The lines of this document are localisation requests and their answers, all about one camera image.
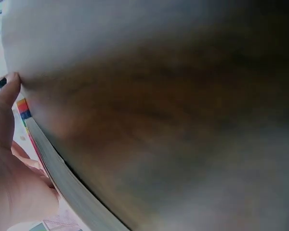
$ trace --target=fingernail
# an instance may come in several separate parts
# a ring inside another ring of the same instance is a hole
[[[13,72],[13,73],[10,73],[10,74],[7,75],[6,80],[9,83],[9,82],[17,79],[18,77],[19,77],[18,73],[17,72]]]

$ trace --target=book spine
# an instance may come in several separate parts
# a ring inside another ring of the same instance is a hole
[[[41,155],[39,153],[39,150],[38,150],[37,146],[35,145],[35,142],[34,142],[32,136],[31,136],[31,133],[30,133],[30,131],[29,131],[27,125],[26,125],[26,119],[29,119],[29,118],[32,117],[32,115],[31,115],[31,113],[29,111],[26,99],[22,99],[22,100],[18,101],[16,103],[16,105],[17,105],[18,111],[20,113],[21,119],[22,119],[22,121],[24,123],[26,132],[27,132],[27,134],[28,134],[28,136],[30,138],[30,141],[31,141],[32,145],[33,145],[33,148],[34,148],[35,152],[38,155],[39,161],[43,164],[43,167],[45,167],[44,166],[44,162],[42,161]]]

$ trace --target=book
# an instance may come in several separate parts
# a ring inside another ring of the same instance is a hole
[[[25,99],[17,107],[40,162],[56,190],[81,221],[92,231],[128,231],[129,229],[74,175],[36,121]]]

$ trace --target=brown surface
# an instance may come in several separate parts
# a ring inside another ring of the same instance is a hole
[[[134,230],[289,230],[289,6],[50,2],[10,1],[7,66],[112,211]]]

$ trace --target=hand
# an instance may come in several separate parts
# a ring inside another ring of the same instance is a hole
[[[19,75],[9,74],[7,81],[0,91],[0,231],[19,222],[55,214],[59,205],[49,179],[31,171],[11,152],[14,132],[11,108],[20,91]]]

